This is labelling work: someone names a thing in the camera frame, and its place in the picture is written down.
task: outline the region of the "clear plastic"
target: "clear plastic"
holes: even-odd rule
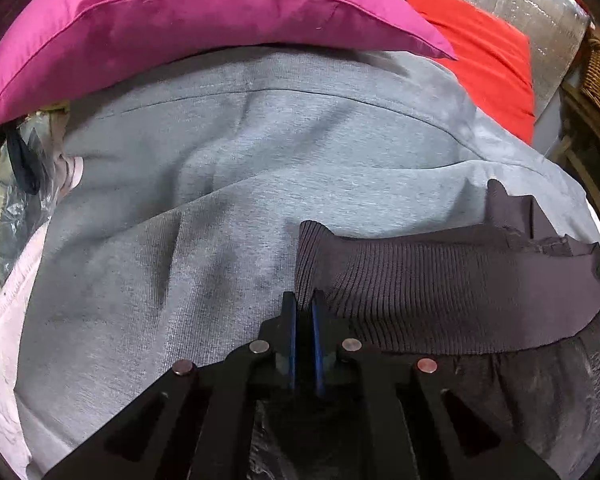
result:
[[[249,480],[361,480],[362,409],[338,402],[256,403]]]
[[[0,290],[33,233],[51,218],[59,186],[56,182],[51,115],[28,116],[18,132],[36,157],[40,187],[27,194],[17,183],[7,142],[0,147]]]

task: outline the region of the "magenta cushion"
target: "magenta cushion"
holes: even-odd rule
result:
[[[0,124],[202,50],[260,43],[454,57],[404,0],[33,0],[0,42]]]

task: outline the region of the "metal screw head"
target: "metal screw head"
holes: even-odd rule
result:
[[[251,350],[254,354],[264,354],[264,352],[269,350],[269,343],[263,339],[256,339],[256,341],[251,341],[249,350]]]
[[[438,363],[435,362],[433,359],[429,359],[428,357],[425,357],[424,359],[420,359],[418,361],[418,370],[420,370],[421,372],[424,372],[426,374],[432,374],[433,372],[435,372],[438,369]]]
[[[357,352],[362,348],[362,343],[357,339],[353,339],[352,337],[350,337],[342,342],[342,347],[347,352]]]
[[[187,375],[193,370],[193,363],[188,359],[180,359],[174,362],[171,370],[173,370],[173,373],[176,375]]]

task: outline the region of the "red cushion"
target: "red cushion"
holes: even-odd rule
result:
[[[530,144],[535,117],[528,37],[464,0],[407,1],[449,40],[458,57],[436,61],[456,74],[482,111]]]

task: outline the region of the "gray cloth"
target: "gray cloth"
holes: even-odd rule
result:
[[[245,47],[72,104],[80,185],[51,221],[16,398],[58,462],[177,358],[224,358],[294,286],[298,226],[389,237],[481,222],[486,183],[599,241],[585,194],[407,53]]]

